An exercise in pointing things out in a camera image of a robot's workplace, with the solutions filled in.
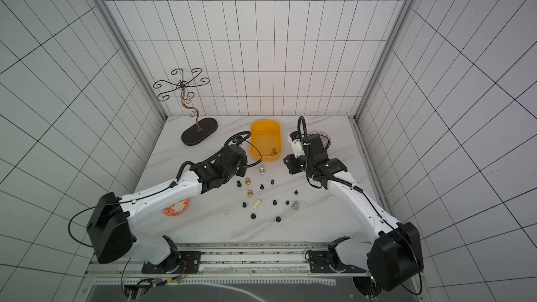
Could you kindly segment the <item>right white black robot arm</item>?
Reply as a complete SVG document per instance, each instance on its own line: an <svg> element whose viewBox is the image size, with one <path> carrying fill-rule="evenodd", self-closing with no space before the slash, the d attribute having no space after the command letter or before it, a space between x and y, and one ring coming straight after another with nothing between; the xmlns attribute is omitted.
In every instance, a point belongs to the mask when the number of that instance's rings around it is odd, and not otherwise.
<svg viewBox="0 0 537 302"><path fill-rule="evenodd" d="M359 222L357 236L340 237L327 246L322 270L345 273L358 269L369 273L372 281L391 291L420 275L424 269L420 233L411 223L402 224L379 206L352 177L339 159L331 159L320 135L289 136L292 154L284 164L290 174L304 172L314 181L348 205Z"/></svg>

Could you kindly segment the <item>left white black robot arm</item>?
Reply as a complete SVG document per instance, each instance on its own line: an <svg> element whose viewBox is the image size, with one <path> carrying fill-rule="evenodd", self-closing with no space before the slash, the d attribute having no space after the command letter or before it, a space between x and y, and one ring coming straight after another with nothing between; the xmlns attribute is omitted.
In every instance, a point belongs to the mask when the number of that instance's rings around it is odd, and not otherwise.
<svg viewBox="0 0 537 302"><path fill-rule="evenodd" d="M177 253L165 235L143 232L138 226L155 213L243 177L248 168L246 151L238 145L222 147L215 155L194 164L183 162L175 178L134 194L103 195L87 225L87 233L100 264L128 257L162 266Z"/></svg>

